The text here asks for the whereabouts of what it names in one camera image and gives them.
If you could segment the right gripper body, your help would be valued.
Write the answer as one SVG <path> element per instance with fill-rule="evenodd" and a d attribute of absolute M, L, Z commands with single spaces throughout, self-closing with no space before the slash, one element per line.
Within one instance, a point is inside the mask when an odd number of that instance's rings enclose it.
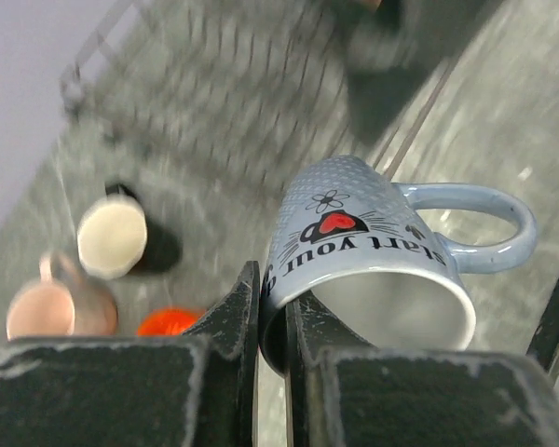
<path fill-rule="evenodd" d="M 382 1 L 350 7 L 344 24 L 354 135 L 373 144 L 433 71 L 468 42 L 485 1 Z"/>

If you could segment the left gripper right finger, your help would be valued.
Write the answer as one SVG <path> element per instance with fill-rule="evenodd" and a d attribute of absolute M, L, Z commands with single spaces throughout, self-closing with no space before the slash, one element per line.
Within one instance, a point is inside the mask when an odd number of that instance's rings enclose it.
<path fill-rule="evenodd" d="M 285 322 L 292 446 L 559 446 L 559 401 L 532 359 L 378 349 L 312 297 Z"/>

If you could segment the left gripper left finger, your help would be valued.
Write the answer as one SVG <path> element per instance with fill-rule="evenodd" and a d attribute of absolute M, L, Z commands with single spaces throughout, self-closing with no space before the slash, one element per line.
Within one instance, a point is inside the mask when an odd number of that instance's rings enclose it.
<path fill-rule="evenodd" d="M 176 336 L 0 347 L 0 446 L 253 446 L 260 270 Z"/>

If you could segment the orange enamel mug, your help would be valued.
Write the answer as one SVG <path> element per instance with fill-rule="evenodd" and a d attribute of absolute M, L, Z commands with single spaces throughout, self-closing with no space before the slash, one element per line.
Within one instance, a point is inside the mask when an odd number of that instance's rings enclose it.
<path fill-rule="evenodd" d="M 175 336 L 192 328 L 206 311 L 182 307 L 165 307 L 149 313 L 140 323 L 136 334 L 140 337 Z"/>

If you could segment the blue printed mug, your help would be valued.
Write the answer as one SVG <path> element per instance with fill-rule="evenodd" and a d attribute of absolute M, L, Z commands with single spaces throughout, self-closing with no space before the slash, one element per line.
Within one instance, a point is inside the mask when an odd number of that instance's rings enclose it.
<path fill-rule="evenodd" d="M 475 211 L 515 232 L 462 244 L 432 231 L 422 210 Z M 468 183 L 393 183 L 356 156 L 324 159 L 294 177 L 280 205 L 262 283 L 261 351 L 285 372 L 285 309 L 307 293 L 371 345 L 465 350 L 477 318 L 462 276 L 524 264 L 537 238 L 533 212 L 515 196 Z"/>

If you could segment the light pink mug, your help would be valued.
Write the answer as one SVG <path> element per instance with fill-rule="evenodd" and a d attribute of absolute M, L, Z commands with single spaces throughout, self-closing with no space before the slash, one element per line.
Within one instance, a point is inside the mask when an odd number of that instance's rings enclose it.
<path fill-rule="evenodd" d="M 7 339 L 109 336 L 116 332 L 115 296 L 61 252 L 44 254 L 39 279 L 25 284 L 7 311 Z"/>

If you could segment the black faceted mug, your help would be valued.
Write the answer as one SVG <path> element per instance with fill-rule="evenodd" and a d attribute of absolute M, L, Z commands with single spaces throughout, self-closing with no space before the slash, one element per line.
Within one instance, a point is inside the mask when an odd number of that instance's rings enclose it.
<path fill-rule="evenodd" d="M 76 229 L 78 259 L 90 275 L 110 280 L 163 274 L 183 255 L 181 239 L 153 219 L 128 184 L 104 185 L 104 197 L 82 215 Z"/>

